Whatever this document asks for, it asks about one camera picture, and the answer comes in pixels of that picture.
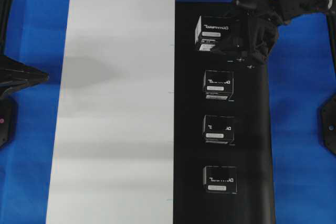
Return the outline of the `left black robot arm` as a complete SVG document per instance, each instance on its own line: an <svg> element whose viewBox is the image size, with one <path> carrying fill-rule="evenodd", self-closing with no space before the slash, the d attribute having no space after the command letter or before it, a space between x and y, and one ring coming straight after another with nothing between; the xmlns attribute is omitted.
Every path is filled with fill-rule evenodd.
<svg viewBox="0 0 336 224"><path fill-rule="evenodd" d="M334 16L335 0L233 0L227 14L235 22L211 52L241 52L264 62L279 38L279 26L314 13Z"/></svg>

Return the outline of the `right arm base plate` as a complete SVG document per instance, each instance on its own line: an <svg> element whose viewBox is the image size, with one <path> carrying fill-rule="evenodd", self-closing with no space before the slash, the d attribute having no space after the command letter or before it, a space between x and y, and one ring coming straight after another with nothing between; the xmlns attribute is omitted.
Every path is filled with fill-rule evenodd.
<svg viewBox="0 0 336 224"><path fill-rule="evenodd" d="M1 100L1 148L15 136L17 123L17 102L12 97Z"/></svg>

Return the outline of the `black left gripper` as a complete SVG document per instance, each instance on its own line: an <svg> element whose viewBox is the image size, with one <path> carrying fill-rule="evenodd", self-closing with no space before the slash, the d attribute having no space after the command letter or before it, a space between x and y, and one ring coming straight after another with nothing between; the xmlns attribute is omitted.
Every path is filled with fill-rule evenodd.
<svg viewBox="0 0 336 224"><path fill-rule="evenodd" d="M277 26L280 26L280 15L269 7L258 9L236 4L223 13L223 17L236 18L240 15L260 19L249 19L249 27L247 22L215 25L213 29L221 36L212 52L220 55L249 52L257 63L265 64L279 38Z"/></svg>

